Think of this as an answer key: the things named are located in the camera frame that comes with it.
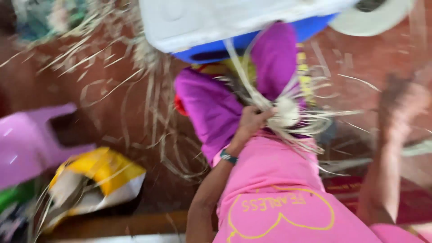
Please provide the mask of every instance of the purple cloth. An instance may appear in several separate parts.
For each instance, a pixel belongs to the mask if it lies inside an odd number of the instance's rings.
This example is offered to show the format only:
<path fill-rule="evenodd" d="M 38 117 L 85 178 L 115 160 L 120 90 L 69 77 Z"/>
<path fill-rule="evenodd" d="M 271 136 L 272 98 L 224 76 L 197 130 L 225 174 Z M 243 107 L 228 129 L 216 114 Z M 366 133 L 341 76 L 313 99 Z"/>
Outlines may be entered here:
<path fill-rule="evenodd" d="M 295 44 L 293 27 L 277 22 L 252 48 L 257 89 L 269 100 L 278 97 L 295 72 Z M 203 143 L 201 150 L 212 165 L 214 156 L 234 136 L 243 106 L 222 82 L 191 68 L 185 68 L 176 77 L 175 90 Z"/>

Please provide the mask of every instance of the teal wristband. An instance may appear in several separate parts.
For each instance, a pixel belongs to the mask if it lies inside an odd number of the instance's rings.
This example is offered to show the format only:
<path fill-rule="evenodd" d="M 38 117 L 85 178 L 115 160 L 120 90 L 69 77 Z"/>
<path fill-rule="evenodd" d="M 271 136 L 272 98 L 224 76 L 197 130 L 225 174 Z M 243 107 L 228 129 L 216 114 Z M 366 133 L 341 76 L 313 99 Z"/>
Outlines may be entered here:
<path fill-rule="evenodd" d="M 233 165 L 235 165 L 237 163 L 238 158 L 233 157 L 231 155 L 229 155 L 225 149 L 222 150 L 222 152 L 220 153 L 220 158 L 223 160 L 226 160 L 230 163 L 232 163 Z"/>

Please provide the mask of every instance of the yellow heart outline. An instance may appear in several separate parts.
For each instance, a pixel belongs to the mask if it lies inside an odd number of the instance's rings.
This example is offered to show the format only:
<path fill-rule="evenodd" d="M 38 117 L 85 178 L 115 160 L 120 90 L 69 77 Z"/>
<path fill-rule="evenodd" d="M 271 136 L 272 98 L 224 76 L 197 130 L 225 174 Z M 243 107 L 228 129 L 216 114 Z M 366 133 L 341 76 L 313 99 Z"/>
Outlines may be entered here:
<path fill-rule="evenodd" d="M 324 198 L 323 198 L 321 195 L 319 195 L 318 193 L 316 193 L 316 192 L 314 192 L 314 191 L 312 191 L 312 190 L 309 190 L 309 189 L 303 189 L 303 188 L 281 188 L 281 187 L 278 187 L 278 186 L 276 186 L 276 185 L 273 185 L 272 187 L 275 188 L 275 189 L 278 189 L 278 190 L 280 190 L 280 191 L 303 191 L 303 192 L 309 192 L 309 193 L 314 194 L 314 195 L 317 196 L 319 199 L 321 199 L 321 200 L 322 200 L 322 201 L 323 201 L 323 202 L 328 206 L 328 208 L 330 209 L 330 214 L 331 214 L 330 223 L 329 223 L 326 227 L 310 227 L 310 226 L 306 226 L 306 225 L 302 225 L 302 224 L 296 224 L 296 223 L 292 222 L 291 220 L 287 219 L 287 218 L 285 217 L 285 215 L 283 215 L 281 212 L 279 212 L 276 222 L 275 222 L 275 223 L 274 223 L 274 224 L 273 224 L 273 225 L 272 225 L 272 226 L 271 226 L 271 227 L 270 227 L 266 232 L 264 232 L 264 233 L 262 233 L 262 234 L 260 234 L 260 235 L 258 235 L 258 236 L 246 236 L 246 235 L 243 235 L 242 233 L 240 233 L 240 231 L 237 230 L 237 228 L 234 226 L 234 224 L 233 224 L 232 221 L 231 221 L 231 210 L 232 210 L 232 208 L 234 207 L 234 205 L 236 204 L 236 202 L 238 201 L 238 199 L 240 198 L 240 196 L 242 195 L 242 194 L 240 194 L 240 195 L 238 195 L 237 198 L 234 200 L 234 202 L 232 203 L 232 205 L 231 205 L 231 207 L 230 207 L 230 209 L 229 209 L 229 212 L 228 212 L 228 225 L 233 229 L 233 232 L 231 232 L 230 236 L 226 239 L 227 242 L 231 242 L 231 237 L 235 236 L 235 234 L 238 234 L 241 238 L 243 238 L 243 239 L 247 239 L 247 240 L 252 240 L 252 239 L 258 239 L 258 238 L 261 238 L 261 237 L 267 235 L 267 234 L 268 234 L 268 233 L 269 233 L 269 232 L 270 232 L 274 227 L 276 227 L 276 226 L 279 224 L 279 222 L 280 222 L 280 220 L 281 220 L 282 218 L 285 219 L 285 221 L 287 221 L 288 223 L 290 223 L 290 224 L 292 224 L 292 225 L 294 225 L 294 226 L 302 227 L 302 228 L 307 228 L 307 229 L 311 229 L 311 230 L 329 230 L 329 229 L 331 229 L 331 228 L 333 227 L 333 225 L 334 225 L 334 220 L 335 220 L 334 210 L 333 210 L 333 208 L 331 207 L 330 203 L 327 202 L 327 200 L 324 199 Z"/>

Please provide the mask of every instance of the person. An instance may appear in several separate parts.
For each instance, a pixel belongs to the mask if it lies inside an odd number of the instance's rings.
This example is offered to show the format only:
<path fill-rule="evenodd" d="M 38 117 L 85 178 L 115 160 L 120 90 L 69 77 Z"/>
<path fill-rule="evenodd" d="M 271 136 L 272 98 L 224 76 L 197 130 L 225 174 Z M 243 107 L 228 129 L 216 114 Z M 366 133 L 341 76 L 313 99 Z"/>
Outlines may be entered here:
<path fill-rule="evenodd" d="M 257 89 L 266 98 L 276 98 L 290 79 L 295 54 L 294 31 L 287 24 L 273 24 L 257 40 L 251 57 Z M 216 80 L 183 70 L 175 88 L 213 167 L 192 200 L 186 242 L 422 242 L 395 221 L 400 155 L 410 122 L 429 103 L 429 92 L 419 83 L 431 79 L 431 67 L 412 80 L 389 79 L 378 108 L 378 147 L 356 215 L 325 192 L 315 154 L 300 156 L 264 128 L 274 110 L 243 108 Z"/>

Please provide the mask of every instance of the pink plastic stool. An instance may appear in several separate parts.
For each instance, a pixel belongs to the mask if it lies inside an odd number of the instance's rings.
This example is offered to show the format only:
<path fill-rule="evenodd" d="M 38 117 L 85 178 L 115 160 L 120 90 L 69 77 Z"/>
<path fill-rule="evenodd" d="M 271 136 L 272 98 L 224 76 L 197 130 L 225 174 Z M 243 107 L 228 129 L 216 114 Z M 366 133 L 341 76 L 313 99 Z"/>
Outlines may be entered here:
<path fill-rule="evenodd" d="M 75 104 L 69 103 L 0 119 L 0 191 L 96 148 L 95 144 L 64 147 L 57 141 L 49 120 L 75 111 Z"/>

